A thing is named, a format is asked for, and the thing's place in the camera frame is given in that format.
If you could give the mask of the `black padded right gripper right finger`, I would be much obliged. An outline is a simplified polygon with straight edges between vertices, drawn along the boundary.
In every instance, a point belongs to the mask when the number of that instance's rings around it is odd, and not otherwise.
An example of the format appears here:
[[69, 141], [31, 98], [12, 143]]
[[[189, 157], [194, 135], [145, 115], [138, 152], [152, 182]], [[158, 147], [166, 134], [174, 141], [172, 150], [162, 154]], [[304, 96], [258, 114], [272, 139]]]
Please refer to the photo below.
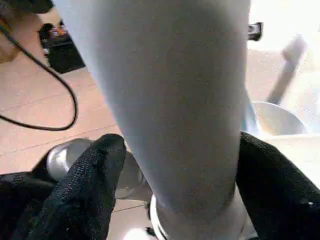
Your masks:
[[236, 184], [257, 239], [320, 238], [320, 190], [276, 147], [246, 132]]

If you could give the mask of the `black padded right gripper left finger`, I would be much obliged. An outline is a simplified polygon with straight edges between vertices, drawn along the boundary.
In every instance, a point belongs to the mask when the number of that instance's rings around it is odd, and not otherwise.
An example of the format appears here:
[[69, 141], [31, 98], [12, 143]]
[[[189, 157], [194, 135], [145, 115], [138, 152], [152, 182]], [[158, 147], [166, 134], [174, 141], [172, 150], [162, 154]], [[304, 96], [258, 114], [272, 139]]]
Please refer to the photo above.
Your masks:
[[105, 240], [126, 152], [118, 134], [95, 140], [44, 201], [26, 238]]

